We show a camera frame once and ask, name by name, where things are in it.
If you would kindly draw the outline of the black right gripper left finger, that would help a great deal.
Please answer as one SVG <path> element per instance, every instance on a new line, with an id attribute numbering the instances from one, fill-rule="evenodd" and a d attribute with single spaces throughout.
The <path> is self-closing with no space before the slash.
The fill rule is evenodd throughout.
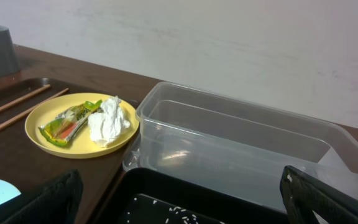
<path id="1" fill-rule="evenodd" d="M 83 193 L 78 170 L 68 170 L 37 189 L 0 205 L 0 223 L 74 223 Z"/>

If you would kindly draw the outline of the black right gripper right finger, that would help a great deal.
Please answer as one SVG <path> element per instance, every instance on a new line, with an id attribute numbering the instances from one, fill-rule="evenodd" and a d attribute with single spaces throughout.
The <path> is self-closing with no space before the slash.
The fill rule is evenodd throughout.
<path id="1" fill-rule="evenodd" d="M 358 200 L 293 167 L 285 166 L 280 193 L 290 223 L 358 224 Z"/>

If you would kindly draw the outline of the yellow round plate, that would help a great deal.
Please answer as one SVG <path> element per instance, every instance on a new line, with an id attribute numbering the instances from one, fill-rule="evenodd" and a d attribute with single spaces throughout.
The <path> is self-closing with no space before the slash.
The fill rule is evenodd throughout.
<path id="1" fill-rule="evenodd" d="M 129 142 L 139 127 L 139 122 L 135 117 L 135 106 L 125 100 L 122 100 L 119 106 L 124 111 L 126 119 L 131 122 L 131 126 L 107 147 L 98 146 L 90 139 L 90 128 L 87 124 L 80 128 L 68 147 L 53 145 L 39 131 L 40 126 L 52 121 L 58 114 L 71 106 L 79 105 L 86 100 L 95 103 L 98 100 L 107 100 L 108 98 L 109 95 L 102 93 L 72 93 L 41 103 L 26 118 L 26 134 L 39 148 L 59 157 L 88 159 L 114 152 Z"/>

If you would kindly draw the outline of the green snack wrapper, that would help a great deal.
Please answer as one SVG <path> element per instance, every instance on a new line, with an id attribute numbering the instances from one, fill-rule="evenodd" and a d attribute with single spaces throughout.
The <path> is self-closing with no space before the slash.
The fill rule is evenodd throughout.
<path id="1" fill-rule="evenodd" d="M 67 147 L 89 116 L 99 110 L 102 102 L 102 100 L 95 103 L 85 101 L 80 105 L 71 106 L 57 115 L 54 120 L 38 127 L 38 130 L 47 142 L 54 146 Z"/>

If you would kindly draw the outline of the white tissue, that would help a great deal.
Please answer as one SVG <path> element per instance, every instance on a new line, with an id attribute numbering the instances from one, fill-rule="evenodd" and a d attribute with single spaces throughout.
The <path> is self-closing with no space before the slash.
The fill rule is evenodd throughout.
<path id="1" fill-rule="evenodd" d="M 100 147 L 108 147 L 130 128 L 124 110 L 119 106 L 121 99 L 110 97 L 101 103 L 97 112 L 88 117 L 89 137 Z"/>

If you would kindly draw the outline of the wooden chopstick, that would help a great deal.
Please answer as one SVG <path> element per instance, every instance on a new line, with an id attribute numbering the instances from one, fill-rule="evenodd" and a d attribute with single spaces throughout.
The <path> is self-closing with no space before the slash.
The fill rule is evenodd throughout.
<path id="1" fill-rule="evenodd" d="M 5 110 L 7 110 L 7 109 L 9 109 L 9 108 L 11 108 L 11 107 L 23 102 L 23 101 L 25 101 L 25 100 L 28 100 L 29 98 L 32 98 L 33 96 L 38 95 L 39 93 L 41 93 L 41 92 L 43 92 L 45 90 L 48 90 L 50 87 L 51 87 L 50 84 L 44 85 L 43 87 L 40 87 L 40 88 L 38 88 L 38 89 L 36 89 L 36 90 L 34 90 L 34 91 L 24 95 L 24 96 L 21 96 L 21 97 L 15 99 L 15 100 L 5 104 L 5 105 L 0 106 L 0 112 L 5 111 Z"/>
<path id="2" fill-rule="evenodd" d="M 46 100 L 42 101 L 41 103 L 27 109 L 26 111 L 21 112 L 20 114 L 14 116 L 13 118 L 3 122 L 0 124 L 0 131 L 2 131 L 3 129 L 9 127 L 10 125 L 14 124 L 15 122 L 17 122 L 18 120 L 22 119 L 23 117 L 27 116 L 30 112 L 32 112 L 34 109 L 36 109 L 36 107 L 40 106 L 42 103 L 45 103 L 46 101 L 52 100 L 54 98 L 57 98 L 58 96 L 62 96 L 63 94 L 65 94 L 66 92 L 69 91 L 69 88 L 66 88 L 54 95 L 52 95 L 51 97 L 47 98 Z"/>

